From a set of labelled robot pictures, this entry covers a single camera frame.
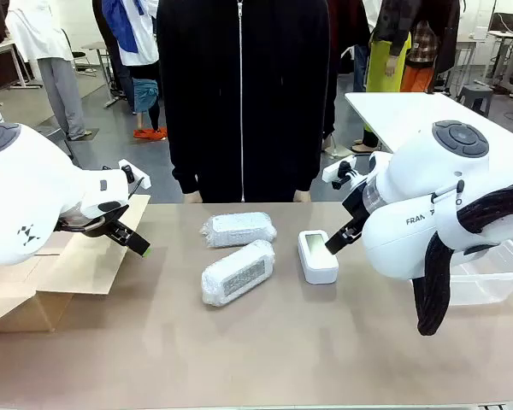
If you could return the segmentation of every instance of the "yellow apron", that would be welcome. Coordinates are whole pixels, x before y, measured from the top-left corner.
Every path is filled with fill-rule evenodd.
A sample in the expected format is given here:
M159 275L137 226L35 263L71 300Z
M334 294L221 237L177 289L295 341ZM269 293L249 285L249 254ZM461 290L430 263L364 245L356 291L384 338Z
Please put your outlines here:
M404 42L403 49L397 59L395 74L391 77L386 76L386 63L390 57L390 41L371 40L369 75L367 76L367 92L399 92L401 90L401 81L403 80L404 58L407 56L407 50L412 48L412 38L409 37ZM369 126L365 125L367 131L371 131Z

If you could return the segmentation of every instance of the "orange shoe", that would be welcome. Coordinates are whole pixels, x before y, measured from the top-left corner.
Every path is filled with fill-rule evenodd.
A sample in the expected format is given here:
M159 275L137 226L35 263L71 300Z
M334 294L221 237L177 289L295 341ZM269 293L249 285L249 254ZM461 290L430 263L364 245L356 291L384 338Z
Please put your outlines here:
M154 130L135 130L133 131L133 136L135 138L149 139L152 132L154 132Z
M166 132L162 131L162 129L159 129L158 131L152 130L149 132L147 138L153 141L159 141L160 139L167 138L167 136L168 134Z

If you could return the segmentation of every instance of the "blue jacket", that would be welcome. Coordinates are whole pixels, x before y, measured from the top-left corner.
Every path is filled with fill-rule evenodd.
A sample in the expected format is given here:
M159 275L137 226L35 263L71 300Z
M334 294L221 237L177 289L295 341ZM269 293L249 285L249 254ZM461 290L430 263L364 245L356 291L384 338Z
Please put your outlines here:
M133 0L137 9L139 9L139 15L143 15L144 11L140 5L139 0ZM126 8L124 7L121 0L103 0L103 15L107 23L109 23L110 30L114 34L114 37L118 40L118 45L125 51L130 53L138 53L139 48L135 41L135 35L133 34L133 28L131 21L127 16Z

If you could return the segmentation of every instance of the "person's hand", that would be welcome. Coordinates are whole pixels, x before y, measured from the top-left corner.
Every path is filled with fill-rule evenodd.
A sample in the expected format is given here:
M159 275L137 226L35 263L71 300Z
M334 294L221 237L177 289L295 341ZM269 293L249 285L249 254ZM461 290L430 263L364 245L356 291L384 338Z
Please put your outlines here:
M311 202L310 192L307 190L295 190L293 202Z
M395 69L397 68L398 56L389 56L386 63L386 76L392 77L395 74Z
M192 192L191 194L185 194L185 203L203 203L199 190Z

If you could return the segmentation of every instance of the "zipper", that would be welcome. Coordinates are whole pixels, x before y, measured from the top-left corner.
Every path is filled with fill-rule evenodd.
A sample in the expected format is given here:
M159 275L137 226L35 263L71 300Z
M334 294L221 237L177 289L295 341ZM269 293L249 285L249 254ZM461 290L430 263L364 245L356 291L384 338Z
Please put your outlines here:
M241 18L243 16L243 0L238 0L239 21L239 130L241 131L241 202L245 202L245 173L243 155L243 33Z

